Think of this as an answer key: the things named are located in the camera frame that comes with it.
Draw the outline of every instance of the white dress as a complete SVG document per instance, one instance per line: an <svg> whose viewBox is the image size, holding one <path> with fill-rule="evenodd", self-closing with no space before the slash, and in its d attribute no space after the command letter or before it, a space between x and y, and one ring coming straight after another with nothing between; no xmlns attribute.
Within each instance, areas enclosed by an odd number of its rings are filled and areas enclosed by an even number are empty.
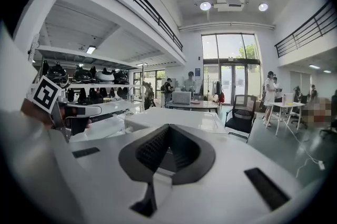
<svg viewBox="0 0 337 224"><path fill-rule="evenodd" d="M267 85L269 85L269 88L271 90L274 89L274 83L272 80L267 78L267 80L264 82L264 90L265 90L265 98L264 98L264 105L265 106L271 106L270 103L275 102L275 92L267 90Z"/></svg>

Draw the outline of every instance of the ceiling light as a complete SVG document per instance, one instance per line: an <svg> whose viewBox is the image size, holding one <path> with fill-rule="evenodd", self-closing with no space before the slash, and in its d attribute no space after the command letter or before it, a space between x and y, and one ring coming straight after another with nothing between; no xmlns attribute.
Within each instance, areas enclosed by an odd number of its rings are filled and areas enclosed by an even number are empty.
<svg viewBox="0 0 337 224"><path fill-rule="evenodd" d="M88 48L88 50L87 50L86 52L87 52L88 54L92 54L93 51L95 51L95 49L96 49L96 46L91 45L91 46L89 46L89 48Z"/></svg>
<svg viewBox="0 0 337 224"><path fill-rule="evenodd" d="M268 9L268 4L267 3L260 3L259 5L259 10L264 12Z"/></svg>
<svg viewBox="0 0 337 224"><path fill-rule="evenodd" d="M310 64L309 67L314 68L314 69L320 69L320 67L318 67L316 65L312 65L312 64Z"/></svg>
<svg viewBox="0 0 337 224"><path fill-rule="evenodd" d="M207 11L211 9L211 4L209 2L204 2L200 5L200 9L203 11Z"/></svg>

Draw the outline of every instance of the black office chair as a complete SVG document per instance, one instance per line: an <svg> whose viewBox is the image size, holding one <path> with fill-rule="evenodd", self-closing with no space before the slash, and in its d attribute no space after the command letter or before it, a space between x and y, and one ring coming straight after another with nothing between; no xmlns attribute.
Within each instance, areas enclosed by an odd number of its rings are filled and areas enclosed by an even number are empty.
<svg viewBox="0 0 337 224"><path fill-rule="evenodd" d="M228 134L239 136L248 142L256 118L255 104L255 96L235 95L234 106L226 113L225 127L247 133L248 137L231 131ZM227 121L227 116L230 111L232 111L232 118Z"/></svg>
<svg viewBox="0 0 337 224"><path fill-rule="evenodd" d="M302 104L307 104L308 103L308 97L307 96L302 96L301 97L301 103ZM297 118L296 120L292 120L291 121L291 124L293 124L293 122L299 122L299 117L297 116L297 115L295 115L295 116L293 116L294 118ZM305 126L305 129L307 129L308 128L308 125L307 125L307 123L305 122L305 121L303 121L303 119L301 119L301 124L303 124L304 126Z"/></svg>

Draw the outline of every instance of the ceiling air conditioner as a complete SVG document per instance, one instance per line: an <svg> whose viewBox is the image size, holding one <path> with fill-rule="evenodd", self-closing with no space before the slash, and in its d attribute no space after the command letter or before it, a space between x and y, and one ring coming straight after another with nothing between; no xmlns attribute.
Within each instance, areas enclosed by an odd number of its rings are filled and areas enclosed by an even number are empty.
<svg viewBox="0 0 337 224"><path fill-rule="evenodd" d="M239 12L243 10L245 0L216 0L214 8L218 12Z"/></svg>

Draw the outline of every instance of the sign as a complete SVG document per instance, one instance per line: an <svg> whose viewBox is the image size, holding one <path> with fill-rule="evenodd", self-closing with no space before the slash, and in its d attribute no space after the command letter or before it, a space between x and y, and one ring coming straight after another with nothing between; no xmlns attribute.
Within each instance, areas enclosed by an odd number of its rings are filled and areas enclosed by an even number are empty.
<svg viewBox="0 0 337 224"><path fill-rule="evenodd" d="M33 103L51 114L57 97L61 94L61 88L47 77L42 76L33 95Z"/></svg>
<svg viewBox="0 0 337 224"><path fill-rule="evenodd" d="M195 69L195 80L200 80L200 68Z"/></svg>

